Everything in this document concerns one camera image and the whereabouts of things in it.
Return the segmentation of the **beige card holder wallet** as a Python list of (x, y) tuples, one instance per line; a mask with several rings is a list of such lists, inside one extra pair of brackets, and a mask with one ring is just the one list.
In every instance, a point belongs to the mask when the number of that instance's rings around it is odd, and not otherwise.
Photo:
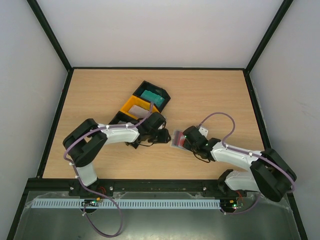
[(185, 140), (186, 136), (183, 131), (175, 129), (171, 135), (170, 147), (187, 151), (188, 149), (183, 146)]

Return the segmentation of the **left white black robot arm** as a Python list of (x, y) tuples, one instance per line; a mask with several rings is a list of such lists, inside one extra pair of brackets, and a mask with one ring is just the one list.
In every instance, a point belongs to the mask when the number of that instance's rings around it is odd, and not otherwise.
[(166, 144), (171, 140), (166, 124), (166, 118), (159, 112), (123, 124), (98, 124), (88, 118), (63, 140), (63, 157), (73, 166), (80, 182), (88, 187), (98, 180), (93, 160), (104, 146), (126, 143), (137, 147), (143, 142)]

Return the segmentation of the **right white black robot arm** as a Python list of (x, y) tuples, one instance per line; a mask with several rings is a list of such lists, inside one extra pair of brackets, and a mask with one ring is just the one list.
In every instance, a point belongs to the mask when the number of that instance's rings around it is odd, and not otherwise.
[(242, 190), (260, 192), (269, 200), (279, 202), (294, 189), (297, 175), (272, 148), (247, 150), (218, 138), (207, 139), (206, 134), (196, 126), (187, 128), (183, 135), (183, 147), (199, 160), (227, 163), (242, 169), (229, 169), (221, 175), (218, 191), (224, 196)]

